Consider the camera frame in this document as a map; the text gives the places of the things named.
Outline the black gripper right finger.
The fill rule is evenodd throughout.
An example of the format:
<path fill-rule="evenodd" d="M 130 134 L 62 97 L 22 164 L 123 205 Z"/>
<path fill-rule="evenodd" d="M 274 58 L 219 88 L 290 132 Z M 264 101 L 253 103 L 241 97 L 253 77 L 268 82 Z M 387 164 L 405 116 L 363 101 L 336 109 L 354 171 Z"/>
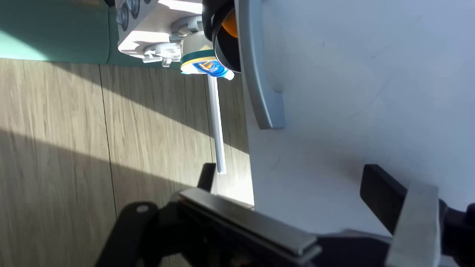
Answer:
<path fill-rule="evenodd" d="M 475 267 L 475 205 L 448 207 L 434 186 L 402 186 L 378 165 L 365 165 L 359 196 L 391 235 L 385 267 L 436 267 L 449 257 Z"/>

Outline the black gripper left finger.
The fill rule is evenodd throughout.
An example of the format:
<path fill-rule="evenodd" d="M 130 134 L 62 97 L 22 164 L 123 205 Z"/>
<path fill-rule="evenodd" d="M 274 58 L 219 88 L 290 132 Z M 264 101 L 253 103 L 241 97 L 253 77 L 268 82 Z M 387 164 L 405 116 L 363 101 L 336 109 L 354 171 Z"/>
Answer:
<path fill-rule="evenodd" d="M 204 164 L 201 166 L 200 177 L 198 177 L 198 181 L 197 181 L 197 187 L 200 190 L 204 190 L 204 192 L 210 192 L 212 190 L 215 169 L 216 169 L 215 164 Z"/>

